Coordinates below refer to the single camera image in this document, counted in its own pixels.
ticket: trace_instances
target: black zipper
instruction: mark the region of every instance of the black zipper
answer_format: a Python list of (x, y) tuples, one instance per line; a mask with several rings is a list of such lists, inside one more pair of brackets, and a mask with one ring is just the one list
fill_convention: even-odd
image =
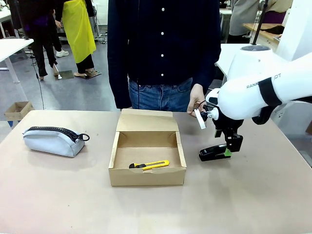
[(69, 137), (73, 142), (76, 142), (77, 139), (82, 141), (88, 141), (90, 137), (87, 134), (76, 134), (73, 131), (66, 129), (66, 128), (58, 128), (58, 127), (31, 127), (28, 131), (53, 131), (63, 133), (67, 137)]

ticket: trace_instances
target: person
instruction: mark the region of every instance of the person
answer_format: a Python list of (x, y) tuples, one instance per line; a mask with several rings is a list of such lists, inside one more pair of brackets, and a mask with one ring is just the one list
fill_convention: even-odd
[(291, 8), (293, 0), (269, 0), (268, 9), (264, 15), (263, 23), (282, 24), (286, 12)]
[(96, 45), (89, 21), (94, 16), (91, 0), (56, 0), (55, 23), (66, 33), (78, 68), (76, 77), (92, 78), (100, 75), (95, 71), (91, 54)]
[(45, 69), (43, 48), (53, 68), (54, 76), (58, 76), (57, 61), (48, 27), (48, 15), (53, 10), (53, 4), (49, 0), (20, 0), (19, 7), (23, 9), (20, 11), (20, 16), (25, 32), (34, 40), (31, 47), (37, 61), (39, 79), (43, 80), (44, 76), (48, 75)]
[(259, 0), (231, 0), (232, 16), (227, 43), (247, 44), (250, 30), (244, 23), (254, 23), (259, 7)]
[(107, 57), (116, 107), (194, 115), (215, 75), (220, 34), (217, 0), (109, 0)]
[(68, 56), (69, 52), (62, 50), (62, 45), (59, 41), (57, 26), (55, 24), (55, 20), (53, 17), (53, 12), (51, 12), (48, 16), (48, 27), (49, 27), (49, 31), (50, 31), (52, 44), (53, 44), (55, 50), (57, 51), (56, 57), (61, 58), (64, 56)]

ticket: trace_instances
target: yellow utility knife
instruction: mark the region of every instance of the yellow utility knife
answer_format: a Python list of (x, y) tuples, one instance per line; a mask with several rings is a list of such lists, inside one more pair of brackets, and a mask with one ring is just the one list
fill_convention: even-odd
[(131, 163), (129, 168), (142, 168), (144, 171), (146, 171), (152, 168), (166, 167), (168, 165), (169, 165), (169, 160), (163, 160), (163, 161), (149, 162), (149, 163), (144, 163), (144, 164)]

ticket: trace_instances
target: cardboard box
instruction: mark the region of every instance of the cardboard box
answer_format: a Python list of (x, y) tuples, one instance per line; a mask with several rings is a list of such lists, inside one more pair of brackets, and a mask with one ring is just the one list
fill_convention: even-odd
[(306, 133), (312, 135), (312, 121), (311, 121), (310, 125), (308, 126)]
[(14, 128), (32, 110), (34, 110), (34, 107), (29, 101), (15, 102), (7, 109), (4, 116), (11, 128)]
[[(167, 167), (143, 171), (131, 163), (169, 160)], [(124, 109), (109, 164), (112, 186), (182, 185), (186, 163), (172, 112)]]

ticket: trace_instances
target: black pants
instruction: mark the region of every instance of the black pants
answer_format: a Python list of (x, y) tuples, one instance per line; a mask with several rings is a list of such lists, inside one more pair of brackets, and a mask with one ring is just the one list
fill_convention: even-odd
[(49, 64), (53, 67), (53, 64), (57, 64), (57, 61), (54, 57), (54, 50), (52, 47), (52, 41), (49, 34), (48, 27), (40, 27), (40, 26), (33, 26), (31, 30), (28, 32), (30, 38), (34, 39), (34, 42), (31, 44), (33, 49), (37, 66), (39, 70), (39, 76), (44, 77), (47, 74), (45, 70), (45, 63), (44, 63), (44, 54), (43, 54), (43, 47), (48, 56)]
[(94, 68), (93, 61), (92, 61), (92, 56), (89, 55), (82, 62), (76, 63), (76, 65), (77, 65), (77, 68), (78, 68), (78, 73), (84, 74), (86, 72), (86, 69)]
[(55, 24), (55, 20), (52, 14), (49, 14), (48, 28), (49, 28), (52, 44), (55, 50), (60, 52), (62, 50), (62, 45), (60, 44), (60, 41), (59, 41), (58, 29), (57, 29), (57, 26)]
[(248, 44), (250, 41), (250, 38), (245, 38), (246, 34), (240, 35), (240, 36), (233, 36), (229, 35), (228, 37), (228, 44)]

